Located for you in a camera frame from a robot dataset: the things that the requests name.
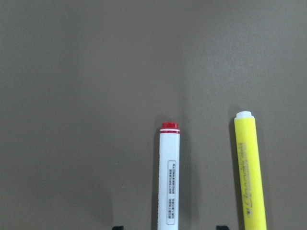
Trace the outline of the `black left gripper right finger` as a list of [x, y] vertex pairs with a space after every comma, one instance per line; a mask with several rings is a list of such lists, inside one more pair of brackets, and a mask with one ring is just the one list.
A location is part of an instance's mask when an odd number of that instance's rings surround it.
[[226, 225], [218, 225], [216, 226], [216, 230], [228, 230], [228, 227]]

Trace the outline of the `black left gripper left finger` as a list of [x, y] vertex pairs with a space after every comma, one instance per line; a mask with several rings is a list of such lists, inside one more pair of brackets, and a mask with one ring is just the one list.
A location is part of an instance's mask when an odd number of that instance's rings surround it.
[[112, 230], [124, 230], [123, 226], [114, 226]]

